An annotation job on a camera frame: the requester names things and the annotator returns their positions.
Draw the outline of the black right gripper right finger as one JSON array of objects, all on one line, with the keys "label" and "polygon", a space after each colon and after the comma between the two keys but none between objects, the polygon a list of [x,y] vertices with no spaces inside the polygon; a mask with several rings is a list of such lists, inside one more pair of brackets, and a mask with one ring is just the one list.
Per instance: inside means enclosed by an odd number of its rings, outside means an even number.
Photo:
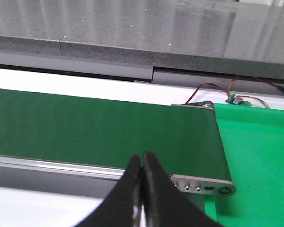
[{"label": "black right gripper right finger", "polygon": [[220,227],[174,186],[153,152],[143,153],[142,201],[148,227]]}]

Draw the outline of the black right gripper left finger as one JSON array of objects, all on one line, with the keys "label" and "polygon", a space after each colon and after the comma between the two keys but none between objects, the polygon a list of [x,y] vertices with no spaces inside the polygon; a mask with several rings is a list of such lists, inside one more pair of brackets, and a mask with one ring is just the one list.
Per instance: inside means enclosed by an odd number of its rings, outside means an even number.
[{"label": "black right gripper left finger", "polygon": [[140,156],[133,155],[111,192],[76,226],[138,227],[142,211],[140,163]]}]

